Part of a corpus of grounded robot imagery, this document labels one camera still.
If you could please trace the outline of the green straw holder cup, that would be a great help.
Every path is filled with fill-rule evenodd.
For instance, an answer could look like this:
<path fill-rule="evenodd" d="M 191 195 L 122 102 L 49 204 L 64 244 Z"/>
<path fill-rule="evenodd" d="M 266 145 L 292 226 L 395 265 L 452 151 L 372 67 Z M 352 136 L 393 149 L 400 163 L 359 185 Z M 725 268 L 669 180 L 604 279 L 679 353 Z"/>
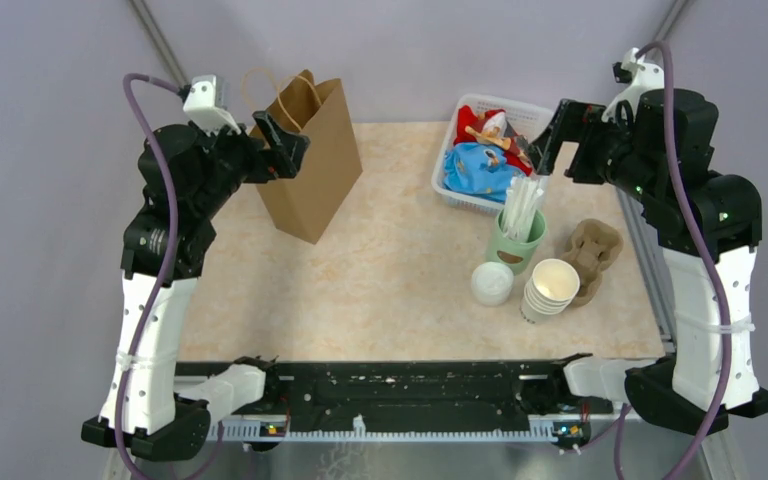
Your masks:
<path fill-rule="evenodd" d="M 485 260 L 507 265 L 514 275 L 522 274 L 547 233 L 545 216 L 537 211 L 525 242 L 516 242 L 502 233 L 502 212 L 494 219 L 490 240 L 485 249 Z"/>

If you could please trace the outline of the blue snack packet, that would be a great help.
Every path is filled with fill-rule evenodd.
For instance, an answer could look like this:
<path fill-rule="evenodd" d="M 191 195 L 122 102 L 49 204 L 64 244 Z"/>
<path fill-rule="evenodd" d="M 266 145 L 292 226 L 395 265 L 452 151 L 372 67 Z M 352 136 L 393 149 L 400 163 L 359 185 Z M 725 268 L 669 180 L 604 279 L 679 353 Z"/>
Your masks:
<path fill-rule="evenodd" d="M 504 203 L 511 179 L 519 175 L 524 172 L 495 146 L 460 143 L 444 154 L 442 184 L 456 193 Z"/>

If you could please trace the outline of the stack of white lids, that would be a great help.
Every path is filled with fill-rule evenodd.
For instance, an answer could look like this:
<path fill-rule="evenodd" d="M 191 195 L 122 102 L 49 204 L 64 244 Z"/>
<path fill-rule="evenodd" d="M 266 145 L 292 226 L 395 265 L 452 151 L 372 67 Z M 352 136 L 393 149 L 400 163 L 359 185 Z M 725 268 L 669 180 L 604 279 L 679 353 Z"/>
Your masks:
<path fill-rule="evenodd" d="M 473 271 L 470 288 L 479 304 L 496 307 L 508 300 L 513 284 L 514 274 L 507 265 L 485 262 Z"/>

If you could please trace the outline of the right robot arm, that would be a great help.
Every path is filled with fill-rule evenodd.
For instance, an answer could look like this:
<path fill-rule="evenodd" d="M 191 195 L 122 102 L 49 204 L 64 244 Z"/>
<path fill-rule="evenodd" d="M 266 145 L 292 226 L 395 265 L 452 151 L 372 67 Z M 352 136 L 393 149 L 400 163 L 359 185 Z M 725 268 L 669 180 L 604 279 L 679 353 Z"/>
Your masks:
<path fill-rule="evenodd" d="M 749 307 L 761 197 L 748 179 L 710 168 L 718 118 L 714 103 L 686 89 L 656 89 L 614 108 L 564 99 L 527 150 L 549 175 L 561 146 L 574 143 L 566 176 L 625 192 L 656 231 L 674 291 L 676 350 L 628 369 L 623 388 L 646 422 L 685 434 L 768 413 Z"/>

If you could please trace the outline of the brown paper bag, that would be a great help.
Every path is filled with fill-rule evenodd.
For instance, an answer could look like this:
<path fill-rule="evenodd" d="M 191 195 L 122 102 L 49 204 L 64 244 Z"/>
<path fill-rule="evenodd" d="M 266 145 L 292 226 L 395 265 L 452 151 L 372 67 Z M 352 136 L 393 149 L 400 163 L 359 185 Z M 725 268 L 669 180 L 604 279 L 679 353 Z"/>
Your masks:
<path fill-rule="evenodd" d="M 278 81 L 270 70 L 254 67 L 241 80 L 241 95 L 251 111 L 258 108 L 246 83 L 256 73 L 264 74 L 275 90 L 265 111 L 285 130 L 310 140 L 298 175 L 259 185 L 258 194 L 276 229 L 315 244 L 362 173 L 343 82 L 317 83 L 309 70 Z"/>

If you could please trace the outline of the stack of paper cups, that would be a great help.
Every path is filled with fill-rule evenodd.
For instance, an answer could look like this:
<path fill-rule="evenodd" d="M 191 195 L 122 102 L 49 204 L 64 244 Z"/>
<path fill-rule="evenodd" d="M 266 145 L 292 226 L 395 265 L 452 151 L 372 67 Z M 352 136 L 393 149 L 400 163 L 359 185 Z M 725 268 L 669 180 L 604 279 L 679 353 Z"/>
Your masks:
<path fill-rule="evenodd" d="M 577 295 L 580 277 L 575 268 L 560 259 L 540 261 L 527 280 L 520 304 L 522 317 L 542 323 L 565 310 Z"/>

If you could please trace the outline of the red snack packet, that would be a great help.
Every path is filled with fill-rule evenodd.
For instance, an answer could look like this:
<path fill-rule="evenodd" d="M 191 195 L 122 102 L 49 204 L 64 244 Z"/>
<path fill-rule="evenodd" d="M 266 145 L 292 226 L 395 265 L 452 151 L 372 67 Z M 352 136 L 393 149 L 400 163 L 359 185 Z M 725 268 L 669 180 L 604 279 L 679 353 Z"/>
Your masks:
<path fill-rule="evenodd" d="M 503 151 L 509 165 L 526 175 L 533 172 L 530 157 L 525 153 L 528 139 L 511 126 L 504 109 L 475 113 L 470 106 L 461 106 L 456 114 L 455 137 L 452 143 L 479 143 L 498 147 Z"/>

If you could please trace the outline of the brown cardboard cup carrier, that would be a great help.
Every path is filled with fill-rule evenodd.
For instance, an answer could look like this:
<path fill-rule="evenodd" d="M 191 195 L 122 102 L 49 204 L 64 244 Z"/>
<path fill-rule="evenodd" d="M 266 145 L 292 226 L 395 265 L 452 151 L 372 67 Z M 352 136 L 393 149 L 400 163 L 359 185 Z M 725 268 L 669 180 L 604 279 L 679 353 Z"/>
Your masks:
<path fill-rule="evenodd" d="M 592 218 L 578 223 L 561 255 L 561 259 L 575 269 L 580 280 L 571 306 L 584 306 L 593 300 L 604 272 L 617 260 L 623 246 L 623 238 L 614 227 Z"/>

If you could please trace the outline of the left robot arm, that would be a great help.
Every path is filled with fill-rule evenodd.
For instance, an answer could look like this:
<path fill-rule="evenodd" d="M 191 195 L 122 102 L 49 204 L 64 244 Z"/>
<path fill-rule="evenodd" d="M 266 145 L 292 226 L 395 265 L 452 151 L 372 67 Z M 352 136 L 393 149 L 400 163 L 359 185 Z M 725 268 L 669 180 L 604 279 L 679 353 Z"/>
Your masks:
<path fill-rule="evenodd" d="M 231 123 L 208 133 L 194 123 L 147 133 L 138 168 L 143 205 L 123 235 L 122 330 L 108 397 L 87 420 L 84 441 L 154 461 L 193 458 L 212 427 L 248 405 L 268 413 L 280 386 L 269 363 L 244 358 L 177 390 L 187 308 L 216 237 L 213 219 L 243 184 L 292 179 L 310 141 L 267 112 L 256 128 Z"/>

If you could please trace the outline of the white plastic basket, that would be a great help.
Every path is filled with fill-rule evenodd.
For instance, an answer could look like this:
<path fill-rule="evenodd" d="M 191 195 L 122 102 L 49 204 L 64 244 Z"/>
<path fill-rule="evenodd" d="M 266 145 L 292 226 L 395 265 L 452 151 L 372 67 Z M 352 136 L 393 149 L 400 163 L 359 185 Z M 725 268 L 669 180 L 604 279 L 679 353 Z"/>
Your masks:
<path fill-rule="evenodd" d="M 535 139 L 551 117 L 551 110 L 530 103 L 462 96 L 433 168 L 432 188 L 451 207 L 497 214 L 512 178 L 533 171 L 517 142 Z"/>

